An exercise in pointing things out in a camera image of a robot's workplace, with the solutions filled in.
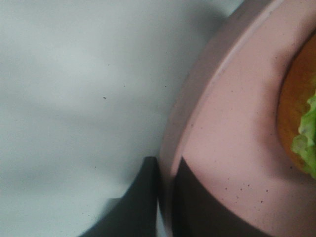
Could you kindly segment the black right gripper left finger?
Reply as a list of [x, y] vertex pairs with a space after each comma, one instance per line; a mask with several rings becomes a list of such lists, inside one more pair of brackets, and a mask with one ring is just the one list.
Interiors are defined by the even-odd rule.
[[146, 157], [123, 197], [83, 237], [155, 237], [160, 173], [156, 157]]

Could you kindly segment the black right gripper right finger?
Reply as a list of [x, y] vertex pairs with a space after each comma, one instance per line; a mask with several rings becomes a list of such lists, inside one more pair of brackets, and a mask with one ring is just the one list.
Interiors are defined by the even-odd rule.
[[175, 237], [267, 237], [228, 210], [200, 183], [182, 158], [174, 180], [172, 233]]

